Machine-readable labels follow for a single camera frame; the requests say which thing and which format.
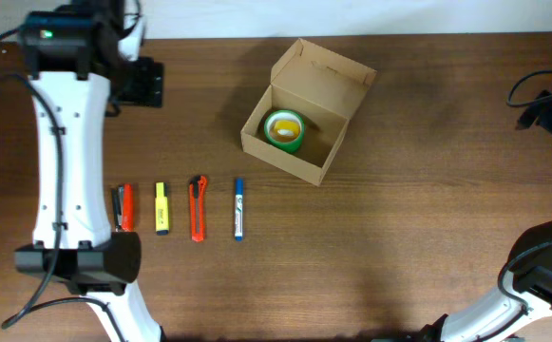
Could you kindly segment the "red black stapler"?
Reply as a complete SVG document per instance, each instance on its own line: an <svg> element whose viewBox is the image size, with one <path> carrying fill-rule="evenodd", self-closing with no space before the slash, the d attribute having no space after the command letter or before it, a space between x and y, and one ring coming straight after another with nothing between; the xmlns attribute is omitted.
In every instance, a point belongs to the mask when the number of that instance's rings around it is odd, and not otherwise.
<svg viewBox="0 0 552 342"><path fill-rule="evenodd" d="M130 183L110 189L113 217L117 232L134 231L133 186Z"/></svg>

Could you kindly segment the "small yellow tape roll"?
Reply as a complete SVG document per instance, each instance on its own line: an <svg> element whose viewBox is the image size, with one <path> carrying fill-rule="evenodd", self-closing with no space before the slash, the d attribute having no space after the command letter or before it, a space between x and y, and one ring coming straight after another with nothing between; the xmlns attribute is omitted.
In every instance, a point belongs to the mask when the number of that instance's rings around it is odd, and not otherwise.
<svg viewBox="0 0 552 342"><path fill-rule="evenodd" d="M301 132L301 126L296 121L278 120L273 125L273 135L283 142L295 140Z"/></svg>

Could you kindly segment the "brown cardboard box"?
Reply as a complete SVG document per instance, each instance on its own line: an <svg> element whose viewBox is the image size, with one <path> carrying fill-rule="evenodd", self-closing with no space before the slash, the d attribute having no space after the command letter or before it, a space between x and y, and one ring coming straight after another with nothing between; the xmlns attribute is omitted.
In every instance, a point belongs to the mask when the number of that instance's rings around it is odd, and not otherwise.
<svg viewBox="0 0 552 342"><path fill-rule="evenodd" d="M270 84L241 128L244 152L318 186L362 105L377 71L304 39L297 39L273 65ZM271 145L263 132L267 117L292 110L305 123L293 154Z"/></svg>

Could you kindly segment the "yellow highlighter pen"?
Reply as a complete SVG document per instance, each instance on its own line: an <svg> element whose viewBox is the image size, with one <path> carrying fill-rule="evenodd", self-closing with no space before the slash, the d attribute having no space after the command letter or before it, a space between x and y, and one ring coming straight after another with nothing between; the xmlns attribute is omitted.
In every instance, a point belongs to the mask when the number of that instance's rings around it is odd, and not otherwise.
<svg viewBox="0 0 552 342"><path fill-rule="evenodd" d="M165 236L169 233L167 186L164 182L156 183L155 226L158 236Z"/></svg>

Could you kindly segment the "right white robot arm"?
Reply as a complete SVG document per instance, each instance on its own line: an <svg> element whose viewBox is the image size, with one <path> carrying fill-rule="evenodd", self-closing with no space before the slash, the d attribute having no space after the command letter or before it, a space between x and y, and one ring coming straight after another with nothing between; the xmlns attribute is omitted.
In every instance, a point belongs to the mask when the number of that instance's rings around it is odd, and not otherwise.
<svg viewBox="0 0 552 342"><path fill-rule="evenodd" d="M466 309L425 326L415 341L508 341L552 316L552 220L522 233L496 287Z"/></svg>

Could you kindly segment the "green tape roll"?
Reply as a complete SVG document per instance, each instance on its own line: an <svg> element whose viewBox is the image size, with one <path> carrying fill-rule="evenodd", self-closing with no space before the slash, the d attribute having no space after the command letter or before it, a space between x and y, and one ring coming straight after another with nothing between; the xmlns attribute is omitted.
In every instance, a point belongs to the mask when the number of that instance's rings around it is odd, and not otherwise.
<svg viewBox="0 0 552 342"><path fill-rule="evenodd" d="M287 153L293 154L303 142L305 123L301 116L292 110L272 112L263 125L267 141Z"/></svg>

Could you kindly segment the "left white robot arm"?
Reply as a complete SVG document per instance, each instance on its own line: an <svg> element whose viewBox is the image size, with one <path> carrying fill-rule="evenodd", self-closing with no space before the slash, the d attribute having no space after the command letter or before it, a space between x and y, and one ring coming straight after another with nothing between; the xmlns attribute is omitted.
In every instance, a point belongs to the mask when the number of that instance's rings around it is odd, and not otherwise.
<svg viewBox="0 0 552 342"><path fill-rule="evenodd" d="M30 13L19 29L39 142L39 209L17 270L60 283L114 341L162 341L138 284L141 242L115 231L103 186L104 121L159 65L139 54L144 20L123 1L72 1Z"/></svg>

